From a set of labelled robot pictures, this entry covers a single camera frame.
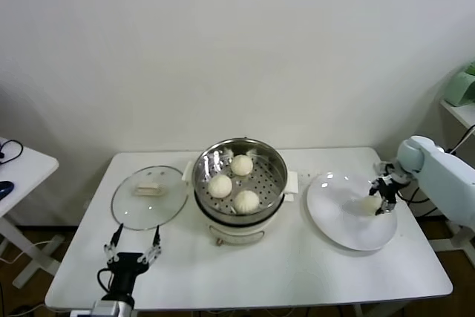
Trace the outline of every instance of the pot handle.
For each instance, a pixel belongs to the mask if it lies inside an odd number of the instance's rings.
[[[193,161],[188,161],[183,171],[183,176],[181,177],[182,181],[191,182],[191,172],[193,171]]]
[[[295,171],[287,172],[287,184],[284,188],[285,201],[293,202],[294,195],[298,193],[298,173]]]

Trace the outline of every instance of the power cord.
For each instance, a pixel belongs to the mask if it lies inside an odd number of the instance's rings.
[[[416,196],[417,192],[419,191],[419,187],[413,192],[413,194],[410,196],[409,200],[406,200],[404,197],[402,197],[400,192],[397,192],[396,194],[398,195],[399,198],[401,198],[404,202],[407,202],[407,205],[410,206],[412,203],[417,204],[417,203],[426,203],[429,201],[429,198],[426,198],[425,200],[414,200],[414,197]]]
[[[14,160],[18,159],[23,154],[24,146],[23,146],[22,143],[20,143],[18,140],[7,140],[3,144],[0,145],[0,159],[3,159],[5,157],[5,154],[2,151],[3,151],[4,147],[9,143],[18,144],[20,146],[20,152],[16,156],[11,157],[10,159],[0,163],[0,165],[4,165],[5,163],[9,163],[10,161],[14,161]]]
[[[106,293],[109,293],[109,289],[107,287],[105,287],[105,285],[102,283],[102,280],[101,280],[101,274],[103,272],[106,272],[106,271],[109,271],[111,272],[111,269],[109,269],[108,267],[104,267],[102,268],[101,270],[99,270],[97,272],[97,275],[96,275],[96,278],[97,278],[97,283],[101,286],[101,288],[106,292]]]
[[[15,314],[12,314],[12,315],[8,315],[6,317],[19,317],[19,316],[24,316],[24,315],[27,315],[28,313],[32,313],[33,311],[36,311],[37,309],[41,308],[41,307],[44,307],[45,309],[51,311],[51,312],[55,312],[55,313],[64,313],[64,312],[68,312],[68,310],[54,310],[52,308],[49,308],[48,306],[46,306],[45,304],[37,304],[35,307],[29,309],[28,311],[24,311],[22,313],[15,313]]]
[[[475,131],[475,124],[473,124],[470,128],[468,128],[465,133],[462,135],[460,138],[459,142],[451,149],[448,153],[449,154],[456,154],[456,150],[462,146],[462,144],[472,135],[472,133]]]
[[[33,248],[34,246],[37,246],[37,245],[41,245],[41,244],[48,244],[48,243],[51,243],[52,241],[54,241],[54,239],[51,239],[50,241],[40,241],[39,243],[35,243],[35,244],[31,244],[28,249],[26,249],[24,252],[20,252],[16,258],[14,258],[12,261],[8,261],[8,260],[5,260],[3,258],[0,258],[0,261],[3,261],[4,263],[6,264],[9,264],[9,265],[12,265],[14,264],[19,258],[20,256],[22,256],[23,254],[25,254],[29,249]],[[68,244],[70,243],[71,241],[63,241],[61,244]]]

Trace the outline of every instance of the table leg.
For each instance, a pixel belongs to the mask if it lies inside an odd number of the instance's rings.
[[[8,239],[3,238],[3,241],[1,241],[1,243],[0,243],[0,256],[3,254],[3,252],[7,248],[8,243],[9,243]]]
[[[408,303],[409,301],[382,302],[367,313],[363,313],[360,304],[354,304],[353,309],[356,317],[389,317]]]
[[[432,239],[429,241],[434,252],[453,252],[462,250],[468,260],[475,267],[475,248],[471,243],[471,239],[475,236],[475,232],[467,227],[459,226],[448,222],[448,228],[452,231],[453,237],[450,239]]]
[[[13,286],[22,288],[34,272],[40,268],[51,275],[56,274],[56,271],[59,268],[59,262],[48,255],[54,252],[54,250],[64,241],[64,237],[61,235],[55,236],[53,240],[43,248],[43,250],[40,250],[38,247],[33,246],[33,243],[5,217],[0,218],[0,234],[33,259],[33,261],[31,261],[15,279]]]

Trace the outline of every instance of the stainless steel rim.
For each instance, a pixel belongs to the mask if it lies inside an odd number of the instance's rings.
[[[250,155],[254,164],[251,174],[238,177],[232,173],[230,163],[233,155],[226,152],[230,149],[257,151]],[[211,197],[207,190],[209,179],[218,173],[230,177],[233,185],[232,193],[222,200]],[[273,147],[258,140],[234,138],[214,144],[197,158],[193,167],[192,181],[202,210],[206,210],[222,223],[232,223],[228,220],[236,221],[243,218],[242,224],[252,224],[254,220],[263,220],[267,214],[271,215],[272,211],[278,209],[279,203],[283,200],[286,176],[285,162]],[[233,200],[236,194],[244,189],[250,189],[258,194],[260,205],[253,213],[238,214],[233,208]]]

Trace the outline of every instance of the white shelf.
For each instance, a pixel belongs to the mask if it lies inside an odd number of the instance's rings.
[[[470,128],[475,124],[475,103],[463,105],[462,107],[453,107],[442,99],[440,105],[447,109],[466,128]]]

